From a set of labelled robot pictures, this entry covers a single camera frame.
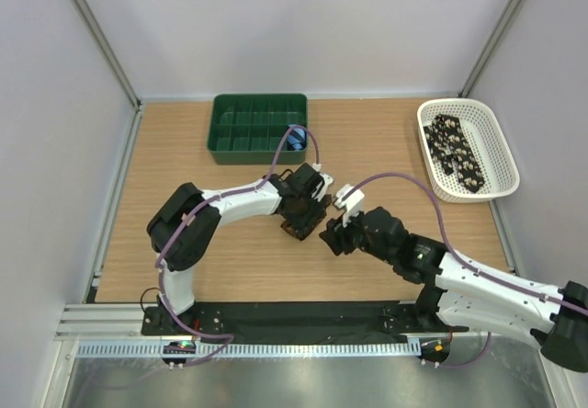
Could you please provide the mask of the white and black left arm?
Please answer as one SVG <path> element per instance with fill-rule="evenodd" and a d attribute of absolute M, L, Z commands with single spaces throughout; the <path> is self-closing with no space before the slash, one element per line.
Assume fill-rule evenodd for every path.
<path fill-rule="evenodd" d="M 218 190 L 181 185 L 147 225 L 160 275 L 158 310 L 174 334 L 195 328 L 193 277 L 215 232 L 257 216 L 278 215 L 281 228 L 303 241 L 326 217 L 334 179 L 320 164 L 302 164 L 282 174 L 269 173 L 252 183 Z"/>

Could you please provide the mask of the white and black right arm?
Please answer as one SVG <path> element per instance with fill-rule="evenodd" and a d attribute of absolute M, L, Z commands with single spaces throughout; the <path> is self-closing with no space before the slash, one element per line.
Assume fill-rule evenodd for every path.
<path fill-rule="evenodd" d="M 499 334 L 539 350 L 571 371 L 587 370 L 587 288 L 559 288 L 485 266 L 431 238 L 407 231 L 382 207 L 327 222 L 321 239 L 335 255 L 355 250 L 422 286 L 413 318 L 426 331 L 441 324 Z"/>

